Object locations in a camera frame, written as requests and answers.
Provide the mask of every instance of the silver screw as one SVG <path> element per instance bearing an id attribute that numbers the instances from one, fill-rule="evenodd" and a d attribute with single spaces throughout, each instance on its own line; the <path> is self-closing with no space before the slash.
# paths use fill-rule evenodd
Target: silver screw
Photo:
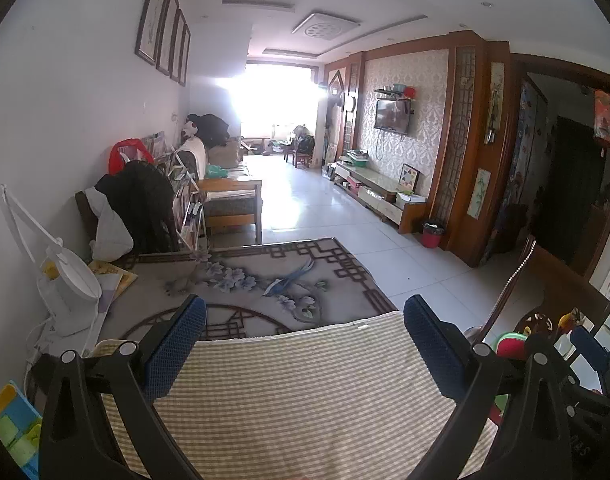
<path id="1" fill-rule="evenodd" d="M 492 349 L 485 343 L 476 343 L 476 345 L 473 346 L 472 350 L 474 350 L 474 353 L 476 355 L 479 355 L 481 357 L 486 357 L 490 355 L 490 352 L 492 352 Z"/>
<path id="2" fill-rule="evenodd" d="M 76 352 L 73 350 L 67 350 L 60 356 L 60 360 L 65 364 L 72 362 L 74 359 L 76 359 Z"/>
<path id="3" fill-rule="evenodd" d="M 127 341 L 127 343 L 123 343 L 120 345 L 120 348 L 118 348 L 118 352 L 120 352 L 121 355 L 132 355 L 135 351 L 136 343 L 132 341 Z"/>
<path id="4" fill-rule="evenodd" d="M 545 356 L 545 354 L 541 354 L 540 352 L 534 354 L 534 360 L 540 365 L 547 364 L 547 357 Z"/>

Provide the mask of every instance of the tiled floor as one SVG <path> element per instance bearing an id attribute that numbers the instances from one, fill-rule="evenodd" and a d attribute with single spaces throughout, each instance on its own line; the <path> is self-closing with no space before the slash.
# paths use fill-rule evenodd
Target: tiled floor
<path id="1" fill-rule="evenodd" d="M 461 330 L 480 326 L 518 264 L 518 254 L 507 253 L 471 269 L 452 253 L 426 249 L 414 235 L 399 235 L 320 171 L 295 169 L 279 155 L 248 156 L 245 162 L 263 180 L 263 243 L 336 237 L 398 308 L 421 294 L 439 318 Z M 221 248 L 250 245 L 253 229 L 215 235 L 211 242 Z M 522 275 L 488 340 L 512 330 L 542 299 L 543 286 Z"/>

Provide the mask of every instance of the television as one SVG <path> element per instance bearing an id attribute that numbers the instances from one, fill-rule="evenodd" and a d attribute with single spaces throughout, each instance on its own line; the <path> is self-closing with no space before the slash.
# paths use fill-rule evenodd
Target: television
<path id="1" fill-rule="evenodd" d="M 409 100 L 393 101 L 379 99 L 376 101 L 374 127 L 379 130 L 396 132 L 397 134 L 407 134 L 411 115 L 411 103 Z"/>

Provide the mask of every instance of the white desk lamp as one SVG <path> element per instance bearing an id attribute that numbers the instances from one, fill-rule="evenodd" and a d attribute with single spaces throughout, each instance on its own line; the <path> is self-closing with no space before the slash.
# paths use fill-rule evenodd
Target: white desk lamp
<path id="1" fill-rule="evenodd" d="M 3 213 L 7 225 L 21 253 L 29 259 L 32 272 L 36 275 L 36 286 L 47 310 L 53 317 L 54 330 L 59 336 L 66 336 L 89 329 L 98 312 L 101 285 L 94 273 L 76 254 L 63 247 L 62 238 L 54 239 L 38 224 L 27 210 L 1 186 Z M 21 235 L 16 217 L 22 220 L 34 233 L 47 242 L 46 259 L 56 264 L 60 276 L 50 280 L 36 263 L 29 247 Z"/>

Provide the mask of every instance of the blue bird print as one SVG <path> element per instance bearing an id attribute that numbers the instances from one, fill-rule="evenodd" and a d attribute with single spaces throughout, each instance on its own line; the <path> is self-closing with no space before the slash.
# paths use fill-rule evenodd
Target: blue bird print
<path id="1" fill-rule="evenodd" d="M 287 290 L 290 285 L 296 281 L 303 274 L 308 272 L 314 266 L 314 259 L 312 257 L 309 258 L 307 263 L 303 265 L 300 269 L 295 270 L 294 272 L 288 274 L 283 278 L 277 278 L 274 280 L 263 293 L 263 296 L 278 296 L 282 294 L 285 290 Z"/>

